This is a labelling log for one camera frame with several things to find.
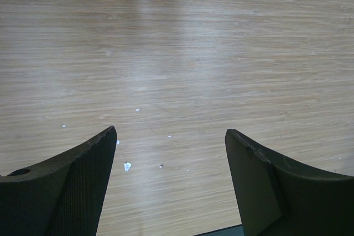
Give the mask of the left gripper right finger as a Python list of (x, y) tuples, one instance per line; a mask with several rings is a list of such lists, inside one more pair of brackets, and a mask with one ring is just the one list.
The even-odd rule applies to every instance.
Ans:
[(296, 161), (235, 129), (225, 146), (245, 235), (353, 234), (352, 176)]

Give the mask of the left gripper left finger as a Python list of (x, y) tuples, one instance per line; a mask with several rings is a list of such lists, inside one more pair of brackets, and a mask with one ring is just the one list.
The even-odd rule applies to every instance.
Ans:
[(110, 126), (59, 155), (1, 176), (1, 235), (96, 235), (116, 140)]

